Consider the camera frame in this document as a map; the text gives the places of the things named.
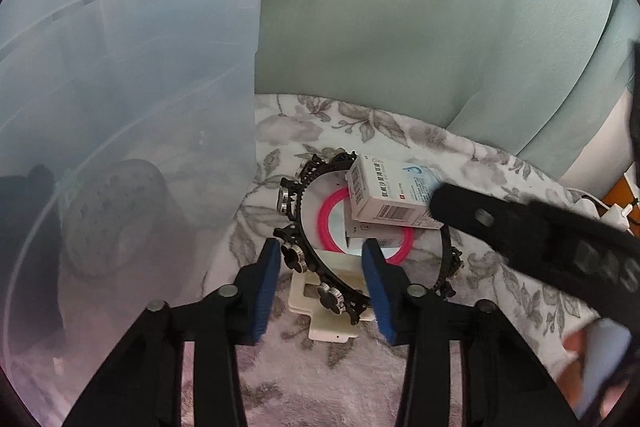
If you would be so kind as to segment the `white charger adapter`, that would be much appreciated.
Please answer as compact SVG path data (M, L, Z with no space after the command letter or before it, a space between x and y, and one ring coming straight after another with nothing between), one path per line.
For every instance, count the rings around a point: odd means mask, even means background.
M619 229L620 231L630 232L628 216L633 209L634 206L631 204L628 204L625 207L613 204L605 211L605 213L603 213L600 220L606 225L611 225L611 227Z

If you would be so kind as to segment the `green curtain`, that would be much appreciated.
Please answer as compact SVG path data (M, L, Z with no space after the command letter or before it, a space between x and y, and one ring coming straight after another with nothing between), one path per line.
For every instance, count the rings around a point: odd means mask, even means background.
M630 165L636 0L262 0L256 87L339 98L601 191Z

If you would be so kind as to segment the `pink rimmed round mirror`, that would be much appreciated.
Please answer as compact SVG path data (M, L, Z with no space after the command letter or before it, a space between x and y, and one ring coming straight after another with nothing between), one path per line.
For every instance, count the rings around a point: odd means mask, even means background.
M376 225L352 219L346 186L339 188L322 202L317 213L316 227L325 251L360 256L363 242L368 237L374 237L391 265L400 265L409 256L414 242L413 228Z

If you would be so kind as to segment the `floral white blanket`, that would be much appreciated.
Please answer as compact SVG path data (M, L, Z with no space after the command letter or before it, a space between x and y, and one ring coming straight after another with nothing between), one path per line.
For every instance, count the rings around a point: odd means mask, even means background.
M304 228L311 244L348 255L363 237L404 248L405 269L434 282L442 257L439 225L427 217L433 179L526 202L551 204L595 216L597 205L567 190L528 162L442 128L382 110L328 98L262 95L257 100L256 178L216 247L204 280L213 289L252 262L262 241L286 218L276 209L280 181L314 157L341 148L363 159L353 198L339 199L341 173L314 181L304 195ZM463 265L452 280L459 303L478 298L502 306L559 384L577 413L608 413L622 392L601 399L587 386L585 368L596 314L573 297L516 273L488 246L459 231L450 234ZM390 347L371 322L342 343L311 338L307 315L288 309L292 273L278 280L270 325L254 347L239 352L241 395L253 426L388 426L399 402L403 347Z

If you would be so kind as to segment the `black beaded headband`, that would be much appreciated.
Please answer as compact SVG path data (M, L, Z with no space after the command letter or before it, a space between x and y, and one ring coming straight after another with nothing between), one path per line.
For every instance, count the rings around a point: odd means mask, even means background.
M288 219L288 225L273 231L281 243L288 269L301 277L312 274L316 279L319 306L336 317L347 317L352 324L369 321L372 317L359 256L325 251L319 241L316 224L322 202L339 188L348 188L345 174L357 156L344 150L330 159L314 155L300 165L294 178L282 179L277 210ZM412 249L423 232L438 233L442 257L433 288L442 299L454 297L456 292L450 281L461 269L462 259L459 249L452 245L449 229L442 225L438 230L413 230Z

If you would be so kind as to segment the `brown packing tape roll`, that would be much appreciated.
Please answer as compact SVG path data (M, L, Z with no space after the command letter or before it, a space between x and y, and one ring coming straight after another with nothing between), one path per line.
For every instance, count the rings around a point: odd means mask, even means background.
M82 184L63 219L66 258L82 277L107 277L142 251L165 210L167 186L147 160L127 159Z

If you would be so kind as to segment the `medicine box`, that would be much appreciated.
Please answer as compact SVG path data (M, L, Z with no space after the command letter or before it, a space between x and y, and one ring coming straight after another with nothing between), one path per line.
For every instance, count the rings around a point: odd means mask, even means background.
M442 227L430 211L432 196L442 185L433 168L358 155L345 179L356 221L421 230Z

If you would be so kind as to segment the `clear plastic storage bin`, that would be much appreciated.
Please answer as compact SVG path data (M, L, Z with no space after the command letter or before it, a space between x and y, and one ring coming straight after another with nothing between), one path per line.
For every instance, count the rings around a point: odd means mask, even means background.
M151 300L203 294L257 171L262 0L2 0L1 365L58 426ZM63 219L86 181L149 161L165 210L132 260L76 274Z

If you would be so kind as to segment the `brown wooden headboard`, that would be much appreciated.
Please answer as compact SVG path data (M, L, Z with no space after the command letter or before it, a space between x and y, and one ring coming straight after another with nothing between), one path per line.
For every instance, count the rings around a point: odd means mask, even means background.
M623 208L628 205L632 205L630 213L628 213L627 220L630 225L630 231L634 233L635 236L639 235L639 187L637 185L634 166L631 166L623 176L618 179L611 190L606 193L604 196L604 202L609 206L617 204Z

